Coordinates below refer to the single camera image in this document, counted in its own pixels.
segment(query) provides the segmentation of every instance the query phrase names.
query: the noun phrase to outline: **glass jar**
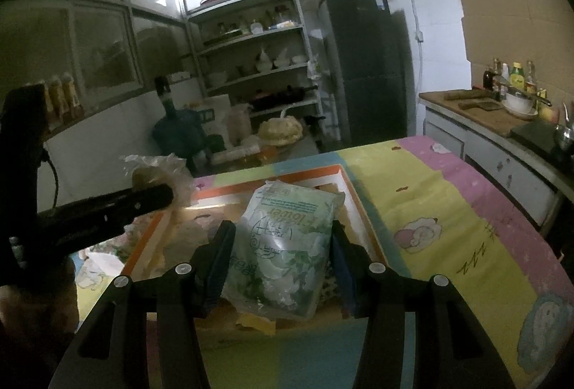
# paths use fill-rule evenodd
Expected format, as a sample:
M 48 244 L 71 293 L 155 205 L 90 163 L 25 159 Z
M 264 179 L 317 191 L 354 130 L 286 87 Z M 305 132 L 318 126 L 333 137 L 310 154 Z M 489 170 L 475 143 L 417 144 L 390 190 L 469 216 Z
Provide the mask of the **glass jar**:
M 293 20 L 293 16 L 291 15 L 291 9 L 289 9 L 289 7 L 283 4 L 275 7 L 275 17 L 277 23 L 283 23 Z

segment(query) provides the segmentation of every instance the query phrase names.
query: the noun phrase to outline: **white plate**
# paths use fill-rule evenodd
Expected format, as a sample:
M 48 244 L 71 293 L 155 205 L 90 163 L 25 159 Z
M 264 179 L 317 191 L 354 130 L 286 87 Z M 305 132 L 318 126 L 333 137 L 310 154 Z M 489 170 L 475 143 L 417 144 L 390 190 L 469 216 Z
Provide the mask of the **white plate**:
M 509 114 L 518 117 L 519 119 L 523 119 L 523 120 L 532 120 L 534 119 L 537 115 L 538 115 L 538 111 L 534 108 L 530 109 L 530 111 L 528 112 L 520 112 L 517 111 L 516 109 L 512 109 L 510 108 L 505 101 L 502 102 L 502 105 L 504 106 L 504 108 L 509 112 Z

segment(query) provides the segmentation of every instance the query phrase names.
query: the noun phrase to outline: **wooden cutting board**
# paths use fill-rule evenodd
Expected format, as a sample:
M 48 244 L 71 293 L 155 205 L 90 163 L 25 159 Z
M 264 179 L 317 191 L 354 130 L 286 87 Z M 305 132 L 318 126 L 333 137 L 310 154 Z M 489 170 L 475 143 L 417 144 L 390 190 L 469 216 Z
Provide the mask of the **wooden cutting board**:
M 518 125 L 524 125 L 524 120 L 510 115 L 506 109 L 499 109 L 497 111 L 483 111 L 483 109 L 473 108 L 462 110 L 458 108 L 458 103 L 463 103 L 466 100 L 446 100 L 444 99 L 445 91 L 431 91 L 428 93 L 420 93 L 420 99 L 429 101 L 430 103 L 448 109 L 458 115 L 466 117 L 467 119 L 476 122 L 483 127 L 488 128 L 494 133 L 502 137 L 510 137 L 510 131 Z

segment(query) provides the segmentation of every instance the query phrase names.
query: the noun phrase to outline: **black refrigerator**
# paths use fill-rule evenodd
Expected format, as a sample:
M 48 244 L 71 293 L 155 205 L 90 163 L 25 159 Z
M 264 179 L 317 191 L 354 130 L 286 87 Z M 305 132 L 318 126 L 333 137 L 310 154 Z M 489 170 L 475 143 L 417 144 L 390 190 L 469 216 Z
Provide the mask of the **black refrigerator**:
M 387 0 L 322 0 L 319 19 L 343 143 L 406 137 L 404 73 Z

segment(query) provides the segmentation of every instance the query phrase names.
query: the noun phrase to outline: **electrical wire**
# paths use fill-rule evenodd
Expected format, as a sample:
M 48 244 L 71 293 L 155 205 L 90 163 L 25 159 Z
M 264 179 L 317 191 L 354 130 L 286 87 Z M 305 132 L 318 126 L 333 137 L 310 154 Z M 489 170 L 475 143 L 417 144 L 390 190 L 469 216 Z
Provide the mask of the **electrical wire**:
M 420 32 L 420 28 L 418 26 L 417 6 L 415 5 L 414 0 L 410 0 L 410 4 L 413 9 L 414 26 L 416 28 L 415 34 L 418 34 L 418 32 Z M 415 99 L 414 116 L 413 116 L 414 118 L 416 118 L 417 106 L 419 103 L 418 93 L 420 92 L 421 85 L 423 83 L 423 45 L 418 40 L 418 38 L 417 38 L 417 44 L 418 44 L 418 80 L 417 84 L 414 87 L 414 99 Z
M 52 174 L 54 174 L 54 183 L 56 184 L 56 189 L 54 191 L 54 203 L 52 204 L 52 209 L 54 209 L 56 207 L 56 204 L 58 203 L 58 192 L 60 191 L 60 182 L 58 180 L 58 172 L 56 171 L 54 163 L 50 159 L 50 154 L 48 153 L 48 151 L 46 151 L 46 148 L 42 149 L 42 161 L 45 161 L 50 165 L 50 168 L 52 169 Z

